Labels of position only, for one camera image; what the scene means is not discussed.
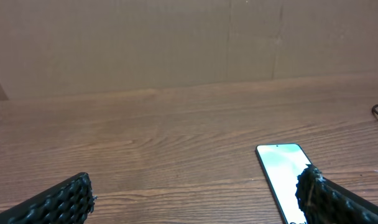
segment smartphone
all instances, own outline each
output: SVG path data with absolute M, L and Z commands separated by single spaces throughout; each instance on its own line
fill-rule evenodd
M 295 196 L 298 175 L 311 164 L 298 144 L 257 146 L 256 154 L 286 224 L 307 224 Z

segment beige wall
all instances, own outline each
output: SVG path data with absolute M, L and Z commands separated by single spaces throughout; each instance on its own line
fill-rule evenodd
M 378 0 L 0 0 L 10 99 L 378 72 Z

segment brown wood surface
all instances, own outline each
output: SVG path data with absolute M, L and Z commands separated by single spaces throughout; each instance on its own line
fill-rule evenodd
M 378 205 L 378 74 L 0 101 L 0 211 L 84 171 L 91 223 L 281 223 L 254 154 L 295 142 Z

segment phone screen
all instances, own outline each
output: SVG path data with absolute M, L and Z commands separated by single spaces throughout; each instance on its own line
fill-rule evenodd
M 297 144 L 257 146 L 257 155 L 286 223 L 307 223 L 295 196 L 297 177 L 311 164 L 301 147 Z

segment wooden tabletop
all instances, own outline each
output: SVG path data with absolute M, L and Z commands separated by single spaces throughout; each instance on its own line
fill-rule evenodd
M 378 74 L 0 101 L 0 211 L 78 173 L 91 223 L 281 223 L 258 144 L 378 205 Z

